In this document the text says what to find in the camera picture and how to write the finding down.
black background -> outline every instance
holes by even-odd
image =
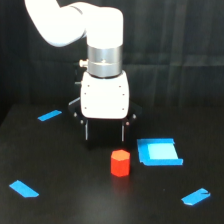
[[[224,111],[217,107],[224,106],[224,1],[87,2],[123,12],[123,70],[143,115],[126,145],[119,123],[100,121],[92,121],[86,145],[64,106],[79,96],[73,64],[86,59],[86,39],[52,47],[23,0],[0,0],[0,123],[11,105],[23,104],[0,129],[2,223],[223,223]],[[81,80],[84,70],[77,72]],[[37,122],[53,109],[62,116]],[[157,137],[174,138],[183,167],[139,163],[136,139]],[[120,147],[131,152],[132,173],[117,181],[110,155]],[[38,200],[10,191],[16,179],[40,193]],[[201,187],[212,196],[193,208],[183,205],[180,199]]]
[[[60,6],[74,1],[58,0]],[[92,0],[124,15],[123,69],[131,100],[143,107],[224,105],[224,2],[220,0]],[[79,96],[74,62],[86,39],[46,43],[23,0],[0,0],[1,105],[67,104]],[[84,70],[78,69],[81,80]]]

black surface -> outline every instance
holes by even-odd
[[[62,114],[40,122],[54,109]],[[223,223],[224,109],[144,109],[129,140],[119,121],[90,121],[88,144],[66,107],[13,106],[0,128],[0,219],[4,224]],[[182,167],[146,167],[137,138],[174,138]],[[131,152],[131,174],[110,174],[110,155]],[[9,184],[37,191],[25,199]],[[181,198],[205,188],[211,197],[189,207]]]

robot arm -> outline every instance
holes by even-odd
[[[56,0],[25,0],[27,11],[40,35],[55,47],[66,46],[84,36],[84,13],[98,8],[83,3],[80,10],[76,4],[60,8]]]
[[[120,10],[76,2],[60,7],[56,0],[25,0],[40,35],[51,45],[66,46],[87,37],[87,67],[80,92],[87,118],[122,119],[129,107],[129,87],[122,70],[123,15]]]
[[[84,2],[60,7],[56,0],[25,0],[25,5],[40,35],[55,47],[85,36],[87,44],[95,48],[123,43],[123,15],[118,9]]]

blue tape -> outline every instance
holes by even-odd
[[[40,121],[46,121],[46,120],[48,120],[48,119],[50,119],[50,118],[52,118],[52,117],[55,117],[55,116],[57,116],[57,115],[59,115],[59,114],[61,114],[61,113],[62,113],[61,111],[54,110],[54,111],[52,111],[52,112],[50,112],[50,113],[48,113],[48,114],[45,114],[45,115],[43,115],[43,116],[41,116],[41,117],[38,117],[38,119],[39,119]]]
[[[138,139],[139,160],[146,166],[180,166],[173,139]]]
[[[188,196],[182,198],[181,200],[184,202],[186,205],[195,205],[198,202],[208,198],[210,196],[210,193],[205,190],[204,188],[201,188],[197,191],[195,191],[192,194],[189,194]]]
[[[158,143],[174,144],[174,140],[172,138],[147,138],[147,139],[138,139],[138,141],[143,144],[158,144]]]
[[[39,194],[26,186],[21,181],[17,180],[11,185],[9,185],[14,191],[22,195],[24,198],[37,197]]]

red block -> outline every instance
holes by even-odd
[[[111,173],[118,177],[129,175],[130,153],[124,150],[116,150],[111,155]]]

